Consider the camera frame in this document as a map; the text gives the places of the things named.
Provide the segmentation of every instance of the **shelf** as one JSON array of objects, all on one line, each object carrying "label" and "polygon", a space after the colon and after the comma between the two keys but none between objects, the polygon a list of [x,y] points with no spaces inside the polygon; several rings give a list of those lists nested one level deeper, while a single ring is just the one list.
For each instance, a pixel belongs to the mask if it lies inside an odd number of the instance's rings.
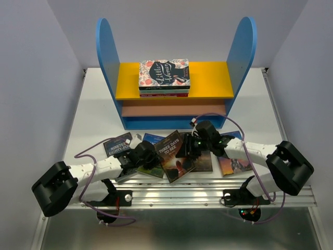
[{"label": "shelf", "polygon": [[225,115],[222,99],[163,99],[124,101],[122,117],[132,116],[195,116],[204,113]]},{"label": "shelf", "polygon": [[[189,62],[191,88],[188,97],[163,99],[233,98],[234,92],[225,61]],[[138,89],[139,63],[123,62],[119,67],[117,100],[140,100]]]}]

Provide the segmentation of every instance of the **gray wall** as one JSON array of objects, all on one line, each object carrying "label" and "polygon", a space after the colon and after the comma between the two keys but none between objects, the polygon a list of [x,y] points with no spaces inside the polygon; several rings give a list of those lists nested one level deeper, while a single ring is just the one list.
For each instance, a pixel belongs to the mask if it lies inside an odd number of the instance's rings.
[{"label": "gray wall", "polygon": [[62,159],[82,67],[46,0],[1,1],[0,30],[0,249],[29,249],[31,186]]},{"label": "gray wall", "polygon": [[120,61],[226,60],[242,17],[253,16],[253,65],[269,66],[307,0],[48,0],[83,67],[99,67],[95,27],[112,25]]},{"label": "gray wall", "polygon": [[288,139],[315,168],[311,184],[330,236],[333,235],[332,59],[333,2],[309,0],[268,74]]}]

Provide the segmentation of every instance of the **yellow shelf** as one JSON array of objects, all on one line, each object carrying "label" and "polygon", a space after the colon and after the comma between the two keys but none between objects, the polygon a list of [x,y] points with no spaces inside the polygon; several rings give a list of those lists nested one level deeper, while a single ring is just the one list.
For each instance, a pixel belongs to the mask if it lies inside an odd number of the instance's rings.
[{"label": "yellow shelf", "polygon": [[[189,63],[191,88],[188,97],[163,97],[163,99],[233,98],[227,63],[225,61],[194,61]],[[120,64],[117,82],[117,100],[147,100],[139,96],[139,63]]]}]

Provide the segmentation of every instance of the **stack of books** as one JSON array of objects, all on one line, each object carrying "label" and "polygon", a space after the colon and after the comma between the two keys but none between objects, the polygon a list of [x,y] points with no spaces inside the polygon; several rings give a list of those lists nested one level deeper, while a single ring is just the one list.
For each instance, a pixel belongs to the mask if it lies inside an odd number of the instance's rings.
[{"label": "stack of books", "polygon": [[188,59],[140,62],[140,97],[187,97],[189,89]]}]

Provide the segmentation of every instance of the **brown shelf board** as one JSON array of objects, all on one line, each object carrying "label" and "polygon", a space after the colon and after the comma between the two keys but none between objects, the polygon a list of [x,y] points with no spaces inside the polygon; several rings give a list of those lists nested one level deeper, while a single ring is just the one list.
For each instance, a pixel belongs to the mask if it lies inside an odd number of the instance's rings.
[{"label": "brown shelf board", "polygon": [[123,101],[122,116],[195,116],[214,112],[225,115],[223,99],[164,99]]}]

